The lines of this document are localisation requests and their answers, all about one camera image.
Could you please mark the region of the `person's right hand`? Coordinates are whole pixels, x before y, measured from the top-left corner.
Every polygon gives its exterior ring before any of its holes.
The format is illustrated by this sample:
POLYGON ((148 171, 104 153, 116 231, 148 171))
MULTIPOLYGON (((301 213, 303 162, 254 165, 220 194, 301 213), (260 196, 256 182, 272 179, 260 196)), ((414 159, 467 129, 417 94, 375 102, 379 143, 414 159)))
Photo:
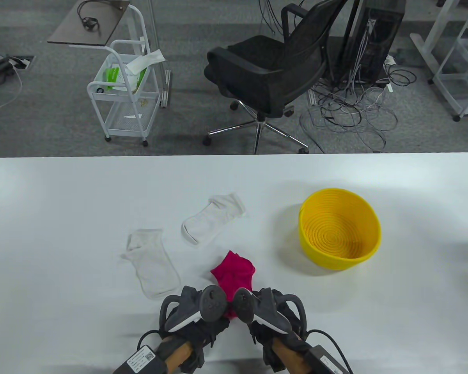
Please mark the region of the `person's right hand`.
POLYGON ((284 347, 305 356, 311 345, 307 343, 307 314, 301 299, 293 294, 282 294, 277 289, 263 288, 252 292, 257 298, 256 307, 262 307, 262 315, 257 312, 249 325, 253 341, 262 345, 264 363, 273 372, 286 369, 283 361, 273 349, 275 339, 284 347))

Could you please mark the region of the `person's left hand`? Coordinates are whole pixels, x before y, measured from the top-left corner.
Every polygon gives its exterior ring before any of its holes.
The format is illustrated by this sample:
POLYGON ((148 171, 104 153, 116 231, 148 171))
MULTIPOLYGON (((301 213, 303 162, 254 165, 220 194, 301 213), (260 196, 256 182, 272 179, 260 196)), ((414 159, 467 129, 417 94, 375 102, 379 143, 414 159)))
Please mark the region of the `person's left hand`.
POLYGON ((201 319, 173 333, 161 329, 161 344, 156 354, 165 363, 168 374, 177 370, 192 374, 204 364, 204 348, 212 347, 217 336, 228 326, 229 319, 220 317, 216 322, 201 319))

